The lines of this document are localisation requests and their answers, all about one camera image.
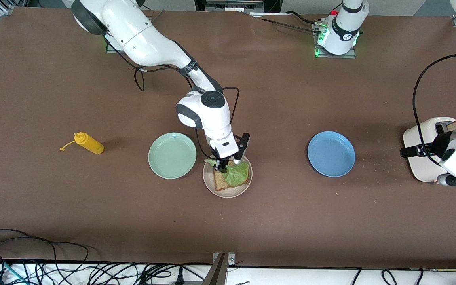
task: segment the brown table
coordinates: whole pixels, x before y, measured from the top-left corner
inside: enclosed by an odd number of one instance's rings
[[[146,74],[140,92],[71,11],[16,8],[0,22],[0,228],[91,245],[90,260],[209,262],[235,251],[243,265],[456,268],[456,188],[418,182],[399,157],[417,76],[456,53],[449,18],[369,17],[355,60],[315,58],[307,32],[237,12],[166,11],[154,24],[223,87],[240,88],[233,130],[251,134],[250,189],[212,195],[200,154],[180,179],[152,173],[158,136],[194,135],[175,115],[185,80]],[[456,59],[430,70],[418,92],[422,120],[456,117]],[[324,130],[355,147],[345,177],[323,177],[306,158]],[[79,131],[106,151],[60,152]],[[64,249],[60,258],[82,258]],[[31,241],[0,252],[52,258]]]

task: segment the blue plate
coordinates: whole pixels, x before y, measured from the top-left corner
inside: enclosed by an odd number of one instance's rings
[[[315,135],[307,148],[316,171],[328,177],[346,175],[355,165],[355,149],[343,135],[326,131]]]

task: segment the whole wheat bread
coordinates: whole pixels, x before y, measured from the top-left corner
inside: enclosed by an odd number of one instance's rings
[[[229,166],[234,166],[235,164],[233,163],[232,160],[228,161]],[[230,186],[226,181],[224,180],[223,173],[220,173],[219,171],[212,170],[214,171],[214,181],[216,182],[216,191],[221,191],[224,189],[228,188],[233,188],[234,186]],[[249,181],[249,175],[247,176],[246,181],[242,184],[246,184]]]

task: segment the lettuce leaf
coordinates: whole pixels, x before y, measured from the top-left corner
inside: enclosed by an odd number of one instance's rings
[[[213,159],[206,159],[205,162],[214,167],[216,161]],[[249,176],[249,164],[242,161],[240,164],[235,164],[234,166],[226,166],[226,173],[223,173],[223,178],[228,183],[228,185],[235,187],[239,186],[246,181]]]
[[[210,159],[210,158],[207,158],[206,160],[204,160],[205,162],[208,162],[208,164],[210,164],[210,166],[214,167],[216,165],[216,161],[213,160],[213,159]]]

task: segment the white floor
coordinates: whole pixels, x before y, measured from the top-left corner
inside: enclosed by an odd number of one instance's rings
[[[89,276],[95,269],[87,268],[88,266],[96,265],[83,265],[78,271],[72,274],[67,280],[72,285],[87,285]],[[75,264],[59,264],[61,269],[77,269],[78,265]],[[115,274],[117,271],[122,269],[124,266],[118,266],[110,270],[111,274]],[[138,271],[134,267],[131,267],[118,276],[133,276],[135,274],[141,273],[144,265],[138,265]],[[205,276],[210,268],[210,266],[187,266],[189,269],[195,271],[201,276]],[[26,274],[23,270],[23,265],[12,265],[11,268],[16,271],[20,276],[25,277]],[[34,275],[34,265],[28,264],[27,269],[29,275]],[[46,270],[52,271],[56,267],[54,264],[47,264]],[[177,279],[178,268],[171,269],[172,275],[167,278],[155,278],[152,280],[154,285],[167,284],[171,285],[175,283]],[[266,269],[266,268],[229,268],[228,277],[226,280],[226,285],[238,285],[241,283],[247,283],[248,285],[302,285],[302,284],[311,284],[311,285],[351,285],[353,278],[356,274],[356,269]],[[392,274],[395,276],[398,285],[415,285],[420,274],[419,271],[410,271],[410,270],[392,270]],[[64,276],[69,274],[69,272],[62,272]],[[50,274],[52,278],[55,279],[55,284],[62,280],[61,276],[57,271]],[[103,283],[103,281],[108,280],[110,276],[108,274],[103,275],[100,271],[96,274],[100,276],[99,280],[96,281],[96,284]],[[387,279],[393,285],[389,275]],[[18,280],[13,273],[9,270],[6,270],[5,275],[3,276],[3,281],[8,284],[11,281]],[[184,280],[185,281],[201,281],[197,276],[190,274],[190,272],[184,270]],[[135,281],[135,277],[122,279],[120,280],[120,285],[132,285]],[[31,279],[31,282],[36,283],[36,279]],[[44,285],[52,285],[52,281],[45,278],[43,280]],[[385,285],[381,277],[380,270],[362,270],[356,285]],[[117,281],[112,280],[106,285],[119,285]],[[420,285],[456,285],[456,272],[443,272],[443,271],[425,271]]]

